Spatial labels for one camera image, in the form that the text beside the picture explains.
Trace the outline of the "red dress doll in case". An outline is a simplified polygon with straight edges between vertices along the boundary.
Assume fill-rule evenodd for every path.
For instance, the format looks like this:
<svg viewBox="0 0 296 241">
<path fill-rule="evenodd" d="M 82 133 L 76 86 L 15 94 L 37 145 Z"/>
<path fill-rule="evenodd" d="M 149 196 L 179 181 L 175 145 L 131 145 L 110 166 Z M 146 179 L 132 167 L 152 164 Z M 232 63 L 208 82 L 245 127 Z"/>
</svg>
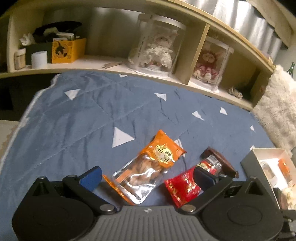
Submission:
<svg viewBox="0 0 296 241">
<path fill-rule="evenodd" d="M 233 52 L 233 48 L 229 45 L 212 37 L 206 37 L 191 80 L 212 92 L 217 92 Z"/>
</svg>

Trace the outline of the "white dress doll in case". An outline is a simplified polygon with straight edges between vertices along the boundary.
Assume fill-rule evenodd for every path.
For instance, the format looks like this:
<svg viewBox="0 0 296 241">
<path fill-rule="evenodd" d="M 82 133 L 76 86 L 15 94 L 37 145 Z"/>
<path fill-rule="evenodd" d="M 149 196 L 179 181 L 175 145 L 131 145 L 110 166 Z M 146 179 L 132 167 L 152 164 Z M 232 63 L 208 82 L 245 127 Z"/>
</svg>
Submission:
<svg viewBox="0 0 296 241">
<path fill-rule="evenodd" d="M 152 77 L 169 77 L 175 66 L 186 26 L 165 16 L 139 14 L 137 34 L 127 66 Z"/>
</svg>

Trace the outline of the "orange snack pack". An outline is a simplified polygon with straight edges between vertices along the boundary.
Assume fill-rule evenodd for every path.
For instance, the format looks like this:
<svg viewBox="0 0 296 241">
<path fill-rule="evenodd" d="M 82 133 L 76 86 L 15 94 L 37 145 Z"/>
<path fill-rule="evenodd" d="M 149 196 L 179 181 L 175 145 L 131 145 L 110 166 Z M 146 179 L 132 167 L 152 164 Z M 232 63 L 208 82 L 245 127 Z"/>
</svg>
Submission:
<svg viewBox="0 0 296 241">
<path fill-rule="evenodd" d="M 141 204 L 185 153 L 163 130 L 159 130 L 134 159 L 111 177 L 102 177 L 126 202 Z"/>
<path fill-rule="evenodd" d="M 281 170 L 288 186 L 292 185 L 292 176 L 290 174 L 290 169 L 288 167 L 288 165 L 286 164 L 286 162 L 284 161 L 284 159 L 280 159 L 278 161 L 278 167 Z"/>
</svg>

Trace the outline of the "blue quilt with triangles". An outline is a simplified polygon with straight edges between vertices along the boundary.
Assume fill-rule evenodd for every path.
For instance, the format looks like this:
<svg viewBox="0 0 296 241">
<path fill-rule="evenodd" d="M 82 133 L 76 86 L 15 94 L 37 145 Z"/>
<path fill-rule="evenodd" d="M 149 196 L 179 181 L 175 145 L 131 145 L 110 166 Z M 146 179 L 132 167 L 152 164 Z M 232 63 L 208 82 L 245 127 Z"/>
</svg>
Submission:
<svg viewBox="0 0 296 241">
<path fill-rule="evenodd" d="M 128 75 L 56 75 L 33 97 L 1 160 L 1 240 L 16 240 L 11 220 L 37 177 L 60 181 L 94 166 L 110 176 L 159 130 L 186 151 L 167 179 L 212 147 L 244 180 L 240 162 L 251 148 L 273 147 L 252 113 L 213 97 Z"/>
</svg>

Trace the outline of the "white nougat snack pack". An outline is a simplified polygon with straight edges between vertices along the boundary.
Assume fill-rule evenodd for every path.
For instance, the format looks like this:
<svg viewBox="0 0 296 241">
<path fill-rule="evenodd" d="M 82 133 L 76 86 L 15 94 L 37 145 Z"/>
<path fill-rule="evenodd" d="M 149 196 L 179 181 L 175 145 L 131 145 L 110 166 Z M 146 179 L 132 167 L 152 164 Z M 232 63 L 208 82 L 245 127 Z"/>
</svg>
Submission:
<svg viewBox="0 0 296 241">
<path fill-rule="evenodd" d="M 296 186 L 292 185 L 285 188 L 283 194 L 286 196 L 288 209 L 295 210 L 296 209 Z"/>
</svg>

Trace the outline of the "yellow box on shelf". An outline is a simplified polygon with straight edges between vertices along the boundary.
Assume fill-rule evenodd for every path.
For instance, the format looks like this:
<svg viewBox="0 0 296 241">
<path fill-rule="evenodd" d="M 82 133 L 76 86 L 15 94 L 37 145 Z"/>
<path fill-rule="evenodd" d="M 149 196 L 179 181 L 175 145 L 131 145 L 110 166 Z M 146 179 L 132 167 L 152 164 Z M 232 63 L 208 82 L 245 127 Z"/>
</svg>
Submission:
<svg viewBox="0 0 296 241">
<path fill-rule="evenodd" d="M 86 38 L 52 43 L 52 64 L 73 63 L 84 57 Z"/>
</svg>

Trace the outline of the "white roll on shelf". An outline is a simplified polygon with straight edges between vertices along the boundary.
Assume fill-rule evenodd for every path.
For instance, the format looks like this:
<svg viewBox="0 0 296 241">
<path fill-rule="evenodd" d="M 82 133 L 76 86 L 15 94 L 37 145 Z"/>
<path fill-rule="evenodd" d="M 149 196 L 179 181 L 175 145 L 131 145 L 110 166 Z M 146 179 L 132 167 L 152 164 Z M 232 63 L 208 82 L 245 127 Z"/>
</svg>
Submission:
<svg viewBox="0 0 296 241">
<path fill-rule="evenodd" d="M 32 69 L 44 69 L 48 64 L 47 51 L 35 52 L 31 55 Z"/>
</svg>

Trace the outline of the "small ornament on shelf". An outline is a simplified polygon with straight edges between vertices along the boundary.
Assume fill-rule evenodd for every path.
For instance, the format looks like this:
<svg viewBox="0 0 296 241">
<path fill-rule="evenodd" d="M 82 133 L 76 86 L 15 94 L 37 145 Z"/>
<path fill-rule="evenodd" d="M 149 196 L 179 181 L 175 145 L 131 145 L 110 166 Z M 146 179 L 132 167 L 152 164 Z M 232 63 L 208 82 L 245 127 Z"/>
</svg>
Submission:
<svg viewBox="0 0 296 241">
<path fill-rule="evenodd" d="M 230 87 L 228 89 L 228 93 L 234 97 L 236 97 L 237 99 L 242 99 L 243 98 L 243 95 L 241 92 L 239 92 L 235 87 Z"/>
</svg>

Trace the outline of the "clear pastry pack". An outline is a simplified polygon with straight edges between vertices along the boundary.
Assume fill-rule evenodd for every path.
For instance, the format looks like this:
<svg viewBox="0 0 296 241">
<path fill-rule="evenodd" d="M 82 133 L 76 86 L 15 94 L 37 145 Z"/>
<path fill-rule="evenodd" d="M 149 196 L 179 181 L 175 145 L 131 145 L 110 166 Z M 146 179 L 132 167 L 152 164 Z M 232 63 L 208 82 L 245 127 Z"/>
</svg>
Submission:
<svg viewBox="0 0 296 241">
<path fill-rule="evenodd" d="M 278 181 L 275 173 L 273 172 L 273 170 L 271 169 L 270 165 L 267 162 L 261 162 L 260 165 L 263 169 L 263 172 L 264 172 L 271 188 L 274 188 L 275 185 L 277 184 L 277 181 Z"/>
</svg>

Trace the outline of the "red snack pack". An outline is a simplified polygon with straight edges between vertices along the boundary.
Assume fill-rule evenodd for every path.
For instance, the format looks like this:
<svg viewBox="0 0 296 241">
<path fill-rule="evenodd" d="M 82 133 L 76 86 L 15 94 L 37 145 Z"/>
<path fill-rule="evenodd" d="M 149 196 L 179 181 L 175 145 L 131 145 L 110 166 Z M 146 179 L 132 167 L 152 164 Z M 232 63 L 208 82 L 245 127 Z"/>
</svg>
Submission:
<svg viewBox="0 0 296 241">
<path fill-rule="evenodd" d="M 196 166 L 174 178 L 165 180 L 164 184 L 177 208 L 196 198 L 201 192 L 201 188 L 194 181 L 193 174 L 196 167 L 201 167 L 216 176 L 222 170 L 222 164 L 214 155 L 210 155 Z"/>
</svg>

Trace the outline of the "grey curtain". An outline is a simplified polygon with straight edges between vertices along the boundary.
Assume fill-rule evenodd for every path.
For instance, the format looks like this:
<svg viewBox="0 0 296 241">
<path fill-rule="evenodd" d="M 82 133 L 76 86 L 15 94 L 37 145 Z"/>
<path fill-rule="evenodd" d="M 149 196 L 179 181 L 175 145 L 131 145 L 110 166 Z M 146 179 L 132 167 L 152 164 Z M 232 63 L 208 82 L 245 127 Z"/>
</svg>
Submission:
<svg viewBox="0 0 296 241">
<path fill-rule="evenodd" d="M 191 4 L 229 25 L 272 61 L 282 40 L 261 13 L 247 1 L 188 0 Z"/>
</svg>

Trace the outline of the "green glass bottle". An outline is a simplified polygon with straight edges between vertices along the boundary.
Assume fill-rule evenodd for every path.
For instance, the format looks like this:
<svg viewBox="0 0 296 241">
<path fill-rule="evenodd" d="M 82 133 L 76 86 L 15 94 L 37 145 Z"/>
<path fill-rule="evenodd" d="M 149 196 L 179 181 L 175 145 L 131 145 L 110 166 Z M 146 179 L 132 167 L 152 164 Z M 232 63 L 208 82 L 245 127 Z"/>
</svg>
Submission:
<svg viewBox="0 0 296 241">
<path fill-rule="evenodd" d="M 295 68 L 295 63 L 292 62 L 290 68 L 289 68 L 288 71 L 287 71 L 287 73 L 289 74 L 289 76 L 290 76 L 291 78 L 293 78 L 293 75 L 294 75 L 294 68 Z"/>
</svg>

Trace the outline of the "fluffy white pillow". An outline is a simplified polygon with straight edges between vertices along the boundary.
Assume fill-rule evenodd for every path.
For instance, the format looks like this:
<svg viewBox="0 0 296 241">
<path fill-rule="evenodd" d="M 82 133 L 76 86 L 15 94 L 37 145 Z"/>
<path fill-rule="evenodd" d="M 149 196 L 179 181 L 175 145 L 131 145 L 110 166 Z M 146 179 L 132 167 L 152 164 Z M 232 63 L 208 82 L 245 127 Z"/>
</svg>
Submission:
<svg viewBox="0 0 296 241">
<path fill-rule="evenodd" d="M 295 149 L 295 81 L 281 65 L 276 65 L 252 113 L 274 145 L 292 156 Z"/>
</svg>

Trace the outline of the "wooden headboard shelf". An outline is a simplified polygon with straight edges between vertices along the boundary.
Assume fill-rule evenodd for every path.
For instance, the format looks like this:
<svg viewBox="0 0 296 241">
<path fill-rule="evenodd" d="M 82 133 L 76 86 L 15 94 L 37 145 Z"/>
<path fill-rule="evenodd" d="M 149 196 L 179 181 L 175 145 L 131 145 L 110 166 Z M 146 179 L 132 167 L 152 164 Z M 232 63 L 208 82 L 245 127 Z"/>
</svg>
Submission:
<svg viewBox="0 0 296 241">
<path fill-rule="evenodd" d="M 98 70 L 184 86 L 251 110 L 274 65 L 234 29 L 183 1 L 17 1 L 1 16 L 1 78 Z M 45 28 L 72 28 L 77 40 L 51 42 L 50 59 L 18 69 L 25 34 L 40 51 Z"/>
</svg>

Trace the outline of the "dark brown snack pack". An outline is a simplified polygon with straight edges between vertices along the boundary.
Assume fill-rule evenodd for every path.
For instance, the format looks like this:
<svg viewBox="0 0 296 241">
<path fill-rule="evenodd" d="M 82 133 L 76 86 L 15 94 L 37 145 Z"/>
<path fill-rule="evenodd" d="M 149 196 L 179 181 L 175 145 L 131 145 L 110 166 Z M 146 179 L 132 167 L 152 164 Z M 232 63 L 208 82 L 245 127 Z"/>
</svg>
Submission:
<svg viewBox="0 0 296 241">
<path fill-rule="evenodd" d="M 222 173 L 226 174 L 232 178 L 239 178 L 239 173 L 234 169 L 234 167 L 230 164 L 230 162 L 217 150 L 213 149 L 212 147 L 208 147 L 203 151 L 201 154 L 202 159 L 206 159 L 209 156 L 213 155 L 218 162 L 221 164 Z"/>
</svg>

